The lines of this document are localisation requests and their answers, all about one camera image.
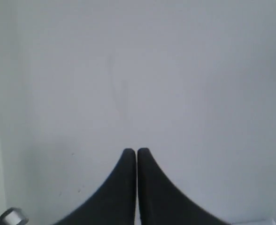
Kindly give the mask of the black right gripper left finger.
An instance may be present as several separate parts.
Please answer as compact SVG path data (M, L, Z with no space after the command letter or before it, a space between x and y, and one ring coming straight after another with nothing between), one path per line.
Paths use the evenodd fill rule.
M133 225L136 211L136 153L123 150L116 166L81 206L57 225Z

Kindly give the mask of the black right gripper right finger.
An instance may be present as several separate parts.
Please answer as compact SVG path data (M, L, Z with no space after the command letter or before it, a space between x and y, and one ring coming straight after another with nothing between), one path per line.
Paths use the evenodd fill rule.
M138 202L143 225L226 225L184 195L148 148L137 151Z

